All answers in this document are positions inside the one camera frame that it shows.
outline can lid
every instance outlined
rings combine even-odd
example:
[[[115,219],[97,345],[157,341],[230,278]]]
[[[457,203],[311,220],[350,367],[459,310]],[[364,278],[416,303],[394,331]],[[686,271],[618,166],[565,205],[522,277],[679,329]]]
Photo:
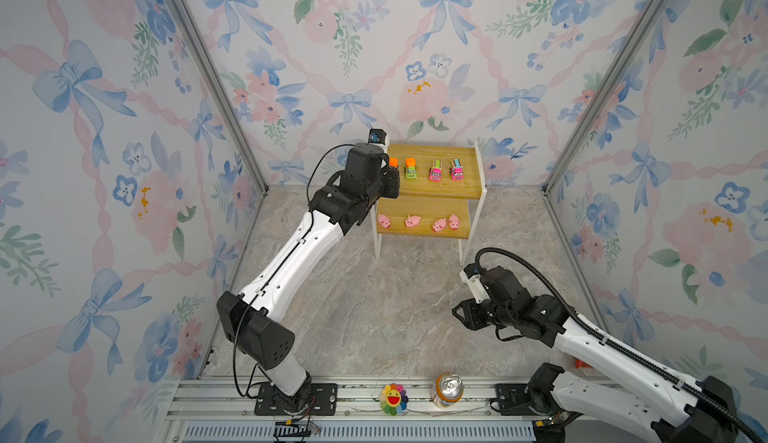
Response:
[[[437,378],[437,393],[440,398],[451,403],[462,399],[464,384],[456,373],[443,373]]]

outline soda can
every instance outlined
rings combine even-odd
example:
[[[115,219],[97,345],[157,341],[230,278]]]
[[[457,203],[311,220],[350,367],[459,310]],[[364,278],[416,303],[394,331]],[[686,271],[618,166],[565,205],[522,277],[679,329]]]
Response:
[[[464,383],[456,373],[446,372],[437,377],[432,386],[432,402],[439,408],[447,408],[464,395]]]

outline lower shelf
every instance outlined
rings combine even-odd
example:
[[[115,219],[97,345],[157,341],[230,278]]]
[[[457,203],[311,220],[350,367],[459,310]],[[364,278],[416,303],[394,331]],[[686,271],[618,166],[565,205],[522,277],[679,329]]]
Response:
[[[407,235],[410,237],[469,238],[469,206],[463,198],[435,198],[428,196],[400,196],[396,199],[379,199],[376,215],[387,215],[392,226],[384,229],[376,224],[382,235]],[[456,231],[446,226],[440,233],[432,231],[432,224],[440,218],[448,219],[455,214],[462,224]],[[406,227],[409,216],[420,216],[422,222],[414,228]]]

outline upper shelf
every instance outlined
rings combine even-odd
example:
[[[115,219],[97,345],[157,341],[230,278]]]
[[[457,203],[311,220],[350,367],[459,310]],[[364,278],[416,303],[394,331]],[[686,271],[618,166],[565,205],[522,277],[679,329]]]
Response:
[[[482,180],[475,148],[454,146],[389,145],[387,154],[398,160],[400,194],[403,196],[435,196],[437,198],[480,199]],[[416,159],[416,179],[406,179],[406,158]],[[458,158],[464,169],[464,179],[451,179],[451,162]],[[442,162],[442,180],[429,181],[432,161]]]

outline black mounting plate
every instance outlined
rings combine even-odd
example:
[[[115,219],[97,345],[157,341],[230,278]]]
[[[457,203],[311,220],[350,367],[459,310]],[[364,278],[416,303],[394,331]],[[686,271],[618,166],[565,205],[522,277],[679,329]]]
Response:
[[[339,385],[336,383],[312,383],[310,384],[310,398],[314,398],[312,416],[333,416],[336,413],[336,393]],[[278,390],[273,385],[263,383],[259,385],[259,395],[256,397],[256,416],[286,416],[284,410],[278,404],[276,393]]]
[[[497,383],[496,399],[504,416],[541,416],[528,404],[531,399],[525,389],[525,383]]]

